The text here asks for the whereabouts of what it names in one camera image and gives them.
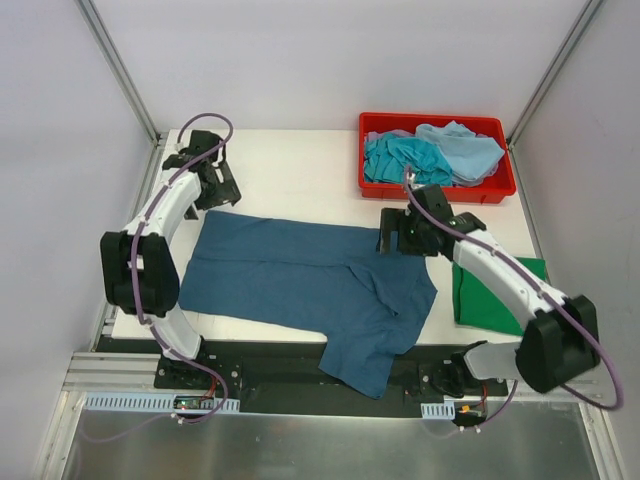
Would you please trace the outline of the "dark blue t shirt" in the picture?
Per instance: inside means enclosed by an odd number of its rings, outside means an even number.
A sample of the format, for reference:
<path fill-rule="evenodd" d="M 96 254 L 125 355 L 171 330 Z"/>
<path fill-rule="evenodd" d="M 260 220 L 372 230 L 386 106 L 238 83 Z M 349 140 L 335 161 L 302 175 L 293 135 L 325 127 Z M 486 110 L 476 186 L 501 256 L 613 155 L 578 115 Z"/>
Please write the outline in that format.
<path fill-rule="evenodd" d="M 375 229 L 209 212 L 184 274 L 186 311 L 321 333 L 322 372 L 381 398 L 437 295 L 421 257 Z"/>

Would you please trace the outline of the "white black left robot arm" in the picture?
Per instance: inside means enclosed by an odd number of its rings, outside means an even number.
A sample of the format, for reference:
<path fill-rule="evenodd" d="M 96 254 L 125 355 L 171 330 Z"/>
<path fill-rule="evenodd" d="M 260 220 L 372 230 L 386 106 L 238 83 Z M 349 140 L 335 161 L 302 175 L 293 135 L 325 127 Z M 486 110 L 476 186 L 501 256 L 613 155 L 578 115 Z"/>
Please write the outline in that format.
<path fill-rule="evenodd" d="M 100 240 L 107 302 L 137 316 L 165 357 L 181 360 L 176 375 L 191 389 L 209 382 L 212 367 L 198 356 L 201 336 L 178 305 L 180 278 L 170 244 L 182 220 L 241 200 L 226 160 L 227 141 L 211 131 L 192 131 L 163 162 L 158 184 L 139 213 Z"/>

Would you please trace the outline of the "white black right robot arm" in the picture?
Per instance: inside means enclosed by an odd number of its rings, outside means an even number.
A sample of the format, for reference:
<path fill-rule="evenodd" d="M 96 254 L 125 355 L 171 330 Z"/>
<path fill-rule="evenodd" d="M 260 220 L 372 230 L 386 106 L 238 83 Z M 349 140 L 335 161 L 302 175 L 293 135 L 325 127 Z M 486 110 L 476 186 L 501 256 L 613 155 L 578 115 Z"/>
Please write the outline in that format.
<path fill-rule="evenodd" d="M 568 318 L 570 301 L 506 254 L 475 216 L 454 215 L 437 186 L 385 208 L 378 229 L 211 213 L 181 295 L 200 312 L 319 332 L 320 369 L 372 398 L 417 341 L 436 297 L 426 269 L 444 256 L 526 324 Z"/>

